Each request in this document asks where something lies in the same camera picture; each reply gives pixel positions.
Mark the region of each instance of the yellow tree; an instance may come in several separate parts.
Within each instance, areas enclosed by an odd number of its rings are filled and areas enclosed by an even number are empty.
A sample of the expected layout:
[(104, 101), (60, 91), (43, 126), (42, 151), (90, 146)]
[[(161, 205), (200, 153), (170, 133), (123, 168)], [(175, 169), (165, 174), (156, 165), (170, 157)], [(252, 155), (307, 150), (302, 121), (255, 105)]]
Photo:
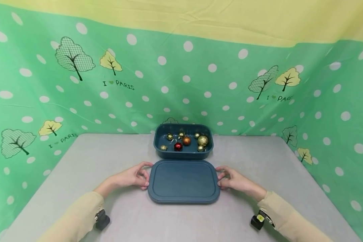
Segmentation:
[(39, 135), (43, 136), (53, 133), (55, 136), (57, 136), (56, 131), (59, 130), (61, 127), (62, 127), (61, 123), (54, 122), (51, 120), (46, 120), (43, 126), (39, 130)]
[(299, 73), (296, 71), (296, 68), (292, 67), (276, 80), (276, 84), (284, 86), (282, 91), (285, 91), (286, 86), (293, 87), (300, 84), (301, 79), (299, 78)]
[(116, 71), (122, 71), (121, 65), (116, 61), (116, 58), (111, 55), (109, 51), (106, 51), (104, 56), (99, 60), (99, 64), (102, 67), (107, 69), (112, 69), (114, 75), (116, 75)]

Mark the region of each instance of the yellow fabric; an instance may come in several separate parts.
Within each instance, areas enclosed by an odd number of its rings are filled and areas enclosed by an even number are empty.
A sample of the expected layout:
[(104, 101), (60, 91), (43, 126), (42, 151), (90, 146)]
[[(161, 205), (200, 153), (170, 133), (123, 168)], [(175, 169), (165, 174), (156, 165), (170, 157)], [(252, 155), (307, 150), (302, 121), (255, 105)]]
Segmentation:
[(363, 41), (363, 0), (0, 0), (126, 28), (267, 46)]

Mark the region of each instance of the table surface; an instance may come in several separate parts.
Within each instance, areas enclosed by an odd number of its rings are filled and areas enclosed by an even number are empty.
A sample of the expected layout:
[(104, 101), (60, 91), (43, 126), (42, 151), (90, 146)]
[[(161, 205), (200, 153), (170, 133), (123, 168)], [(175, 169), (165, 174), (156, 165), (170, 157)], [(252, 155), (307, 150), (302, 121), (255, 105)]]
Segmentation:
[[(141, 161), (161, 160), (153, 135), (83, 134), (16, 218), (1, 242), (30, 242), (51, 226), (77, 198), (106, 177)], [(360, 241), (335, 206), (279, 137), (214, 136), (206, 159), (228, 165), (286, 199), (334, 241)], [(222, 191), (210, 205), (156, 204), (146, 191), (125, 188), (105, 200), (111, 223), (82, 240), (123, 242), (286, 241), (269, 224), (250, 226), (256, 203)]]

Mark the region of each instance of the tree print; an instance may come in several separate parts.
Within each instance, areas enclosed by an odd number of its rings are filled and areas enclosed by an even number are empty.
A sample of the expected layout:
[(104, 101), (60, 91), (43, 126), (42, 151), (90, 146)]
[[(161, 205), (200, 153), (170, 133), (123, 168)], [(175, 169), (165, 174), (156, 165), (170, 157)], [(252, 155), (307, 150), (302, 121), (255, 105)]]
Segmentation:
[(284, 128), (282, 131), (284, 135), (284, 140), (288, 145), (296, 147), (297, 145), (297, 126)]
[(296, 68), (292, 67), (278, 77), (278, 79), (276, 80), (276, 84), (284, 86), (284, 88), (282, 89), (282, 91), (284, 92), (286, 86), (293, 87), (300, 84), (301, 79), (298, 75), (299, 72), (297, 72)]
[(25, 150), (25, 148), (31, 145), (36, 138), (32, 133), (23, 132), (19, 129), (5, 129), (1, 132), (1, 137), (1, 154), (3, 154), (6, 159), (13, 157), (20, 151), (29, 155), (29, 152)]
[(61, 44), (56, 49), (55, 57), (63, 68), (69, 71), (76, 71), (79, 80), (82, 77), (79, 72), (90, 71), (95, 67), (93, 59), (84, 53), (79, 44), (75, 44), (69, 37), (63, 37)]
[(112, 69), (114, 75), (116, 71), (122, 71), (121, 65), (116, 61), (115, 57), (111, 55), (109, 51), (106, 51), (104, 56), (99, 60), (99, 64), (107, 69)]
[(56, 131), (59, 130), (61, 127), (62, 127), (61, 123), (54, 122), (51, 120), (46, 120), (43, 126), (39, 130), (39, 135), (43, 136), (53, 133), (55, 136), (57, 136)]
[(249, 90), (252, 92), (259, 92), (258, 97), (256, 98), (257, 100), (261, 96), (261, 93), (265, 92), (270, 87), (270, 84), (272, 83), (271, 80), (276, 78), (277, 73), (278, 66), (273, 66), (268, 72), (252, 81), (249, 86)]
[(309, 149), (298, 148), (297, 152), (301, 157), (301, 162), (305, 161), (309, 165), (312, 165), (312, 156)]

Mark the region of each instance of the christmas ornament ball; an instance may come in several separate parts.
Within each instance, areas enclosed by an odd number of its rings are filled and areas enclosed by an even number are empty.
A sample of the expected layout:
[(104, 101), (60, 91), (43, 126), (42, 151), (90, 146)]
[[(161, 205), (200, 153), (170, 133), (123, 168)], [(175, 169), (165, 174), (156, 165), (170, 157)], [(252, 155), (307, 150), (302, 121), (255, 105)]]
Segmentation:
[(198, 138), (198, 145), (201, 145), (201, 146), (206, 146), (208, 144), (208, 138), (204, 135), (201, 135), (199, 138)]

